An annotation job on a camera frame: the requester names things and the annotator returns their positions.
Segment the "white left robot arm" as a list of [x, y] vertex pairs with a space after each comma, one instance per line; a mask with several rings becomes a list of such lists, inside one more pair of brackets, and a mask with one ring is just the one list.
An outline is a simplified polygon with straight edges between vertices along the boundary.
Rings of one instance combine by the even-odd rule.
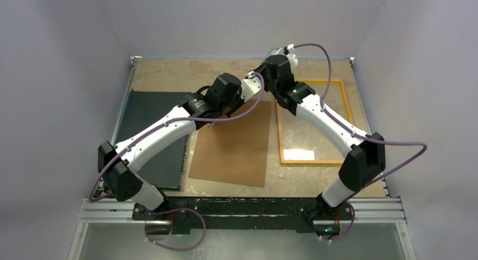
[[130, 138], [113, 144], [106, 141], [98, 148], [99, 176], [118, 202], [132, 200], [155, 210], [166, 202], [157, 186], [148, 183], [138, 172], [153, 156], [207, 124], [233, 120], [231, 114], [256, 93], [262, 83], [239, 79], [223, 73], [212, 85], [190, 92], [163, 118]]

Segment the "brown backing board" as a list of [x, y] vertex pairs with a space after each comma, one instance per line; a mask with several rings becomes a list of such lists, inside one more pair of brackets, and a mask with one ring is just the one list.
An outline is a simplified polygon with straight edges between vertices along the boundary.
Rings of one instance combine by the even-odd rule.
[[198, 131], [188, 176], [263, 188], [267, 168], [272, 102], [256, 107], [248, 101], [233, 115], [252, 111], [235, 121], [215, 123]]

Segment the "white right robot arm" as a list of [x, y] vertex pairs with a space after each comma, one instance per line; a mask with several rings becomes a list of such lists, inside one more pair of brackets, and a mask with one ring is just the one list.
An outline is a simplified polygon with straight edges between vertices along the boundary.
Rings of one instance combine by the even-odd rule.
[[385, 147], [379, 133], [369, 135], [330, 109], [304, 82], [296, 81], [292, 62], [284, 55], [271, 55], [263, 63], [266, 90], [279, 106], [309, 122], [333, 143], [344, 157], [338, 178], [316, 197], [317, 211], [333, 211], [360, 192], [386, 167]]

